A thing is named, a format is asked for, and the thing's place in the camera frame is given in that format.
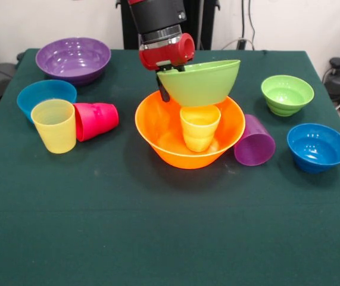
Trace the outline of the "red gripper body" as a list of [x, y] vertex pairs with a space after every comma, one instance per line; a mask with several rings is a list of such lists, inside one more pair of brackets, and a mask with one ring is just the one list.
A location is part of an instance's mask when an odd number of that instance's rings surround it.
[[191, 61], [195, 55], [192, 36], [181, 33], [173, 38], [139, 47], [139, 58], [148, 70], [159, 70], [161, 66], [182, 66]]

